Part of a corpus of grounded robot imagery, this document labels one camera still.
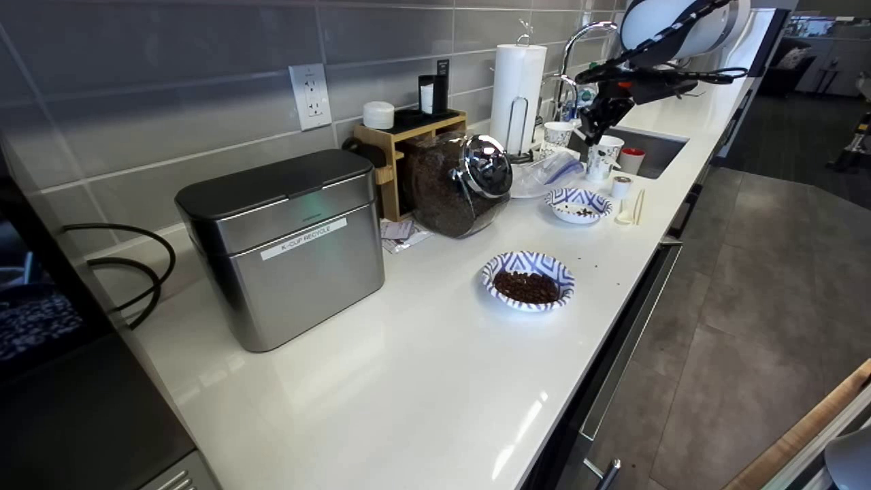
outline kitchen counter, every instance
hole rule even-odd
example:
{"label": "kitchen counter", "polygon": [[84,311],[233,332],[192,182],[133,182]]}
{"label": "kitchen counter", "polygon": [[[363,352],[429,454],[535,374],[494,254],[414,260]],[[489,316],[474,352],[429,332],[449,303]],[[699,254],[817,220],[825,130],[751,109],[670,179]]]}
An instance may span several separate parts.
{"label": "kitchen counter", "polygon": [[[199,271],[137,347],[230,490],[518,488],[748,86],[629,113],[621,129],[690,140],[638,182],[640,227],[566,227],[509,201],[476,237],[386,254],[382,292],[271,355],[241,350]],[[479,271],[505,252],[562,260],[569,306],[516,314],[489,297]]]}

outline cable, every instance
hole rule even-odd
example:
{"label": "cable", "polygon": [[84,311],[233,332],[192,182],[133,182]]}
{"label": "cable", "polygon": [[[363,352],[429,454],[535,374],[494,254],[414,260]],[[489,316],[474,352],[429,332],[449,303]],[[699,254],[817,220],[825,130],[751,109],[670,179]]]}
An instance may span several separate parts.
{"label": "cable", "polygon": [[91,260],[88,267],[133,267],[143,275],[148,275],[152,280],[150,292],[150,303],[146,306],[146,311],[139,311],[139,316],[133,321],[129,321],[132,331],[137,331],[148,316],[155,314],[159,303],[162,303],[162,277],[152,267],[143,265],[143,261],[132,261],[132,260],[121,260],[121,257],[106,257],[106,260]]}
{"label": "cable", "polygon": [[155,231],[150,231],[150,230],[129,227],[129,223],[69,223],[69,227],[61,227],[61,231],[101,231],[101,230],[143,235],[143,237],[155,239],[155,242],[167,252],[167,271],[165,271],[165,275],[159,275],[155,271],[150,271],[150,267],[143,265],[143,261],[121,260],[121,257],[106,257],[106,260],[91,260],[91,261],[88,261],[88,267],[112,267],[112,265],[133,267],[133,271],[146,272],[146,275],[152,280],[150,290],[146,290],[143,295],[137,295],[137,297],[127,299],[122,306],[116,306],[116,309],[112,309],[112,314],[118,314],[118,311],[127,311],[127,309],[132,309],[132,306],[137,306],[137,303],[143,303],[143,299],[150,297],[150,306],[143,311],[143,316],[137,316],[137,318],[132,321],[132,331],[133,331],[133,326],[139,326],[139,325],[155,311],[155,306],[162,303],[165,283],[167,283],[167,277],[174,272],[178,254],[174,254],[174,248],[171,248],[162,235],[155,235]]}

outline wall outlet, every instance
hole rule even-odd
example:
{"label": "wall outlet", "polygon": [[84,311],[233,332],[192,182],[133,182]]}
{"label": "wall outlet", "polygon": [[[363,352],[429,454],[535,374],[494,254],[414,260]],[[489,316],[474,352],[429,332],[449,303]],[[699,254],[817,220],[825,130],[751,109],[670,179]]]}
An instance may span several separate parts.
{"label": "wall outlet", "polygon": [[290,65],[301,126],[318,129],[332,122],[324,65]]}

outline gray tile backsplash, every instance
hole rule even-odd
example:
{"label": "gray tile backsplash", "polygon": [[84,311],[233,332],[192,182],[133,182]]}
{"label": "gray tile backsplash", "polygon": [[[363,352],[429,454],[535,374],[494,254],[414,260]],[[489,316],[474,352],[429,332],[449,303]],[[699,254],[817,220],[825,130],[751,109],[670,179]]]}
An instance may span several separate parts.
{"label": "gray tile backsplash", "polygon": [[[495,45],[547,46],[627,0],[57,0],[0,3],[0,130],[61,220],[181,220],[197,179],[337,148],[366,102],[416,107],[452,60],[449,103],[489,129]],[[608,39],[572,65],[603,60]],[[290,65],[324,62],[332,126],[301,130]],[[116,237],[79,237],[84,252]]]}

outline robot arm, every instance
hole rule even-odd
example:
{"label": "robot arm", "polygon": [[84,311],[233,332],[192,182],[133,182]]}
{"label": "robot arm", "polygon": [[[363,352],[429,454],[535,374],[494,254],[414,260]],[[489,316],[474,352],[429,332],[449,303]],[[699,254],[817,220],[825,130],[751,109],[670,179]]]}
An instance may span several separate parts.
{"label": "robot arm", "polygon": [[693,91],[697,83],[729,86],[743,69],[686,73],[668,65],[733,45],[748,23],[748,0],[636,0],[621,23],[623,52],[577,73],[577,86],[600,83],[600,95],[581,115],[587,144],[621,122],[636,103]]}

